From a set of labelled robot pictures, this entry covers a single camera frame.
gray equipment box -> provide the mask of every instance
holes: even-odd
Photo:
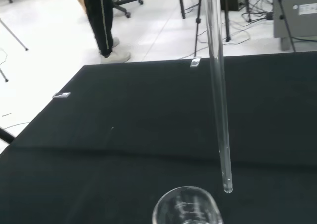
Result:
[[[293,37],[317,35],[317,0],[282,0]],[[281,38],[282,50],[290,49],[285,20],[278,0],[274,0],[274,37]]]

tripod leg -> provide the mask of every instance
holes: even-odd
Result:
[[[5,80],[6,82],[9,82],[8,78],[6,77],[6,75],[4,74],[4,72],[2,71],[2,69],[0,69],[0,73],[1,73],[1,75],[4,77],[4,80]]]
[[[182,12],[182,17],[183,17],[183,19],[185,19],[184,2],[183,2],[183,0],[179,0],[179,3],[180,3],[180,9]]]
[[[248,14],[248,16],[249,16],[248,22],[250,23],[252,20],[251,20],[251,17],[250,17],[250,5],[249,5],[249,0],[245,0],[245,3],[246,3],[247,14]]]
[[[194,51],[194,57],[196,57],[196,52],[197,52],[197,40],[198,40],[198,27],[201,22],[200,19],[200,9],[202,5],[202,0],[198,0],[198,13],[197,13],[197,18],[196,18],[196,39],[195,39],[195,51]]]
[[[23,48],[27,51],[28,48],[20,41],[20,39],[10,30],[10,28],[7,27],[7,25],[1,20],[0,23],[8,30],[8,32],[23,46]]]
[[[230,37],[230,21],[229,21],[229,1],[224,0],[225,3],[225,9],[224,9],[224,16],[225,16],[225,23],[226,23],[226,42],[229,42],[231,40]]]

white stripe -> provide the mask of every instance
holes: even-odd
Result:
[[[107,49],[109,50],[109,42],[108,42],[108,36],[107,36],[107,30],[106,30],[106,23],[105,23],[105,12],[104,12],[104,4],[103,0],[100,0],[101,4],[101,12],[103,15],[103,24],[104,24],[104,31],[105,31],[105,37],[106,37],[106,43],[107,43]]]

white sneaker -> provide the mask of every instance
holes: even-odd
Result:
[[[119,38],[114,37],[114,38],[113,38],[113,46],[112,46],[112,48],[114,48],[114,47],[116,47],[117,45],[119,45],[119,43],[120,43]]]
[[[125,63],[131,58],[130,52],[112,51],[108,58],[100,56],[100,64]]]

chair base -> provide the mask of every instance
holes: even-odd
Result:
[[[140,5],[143,5],[143,0],[113,0],[113,7],[118,9],[121,12],[124,12],[127,18],[131,17],[131,13],[129,13],[125,8],[121,7],[121,5],[131,3],[131,2],[139,2]]]

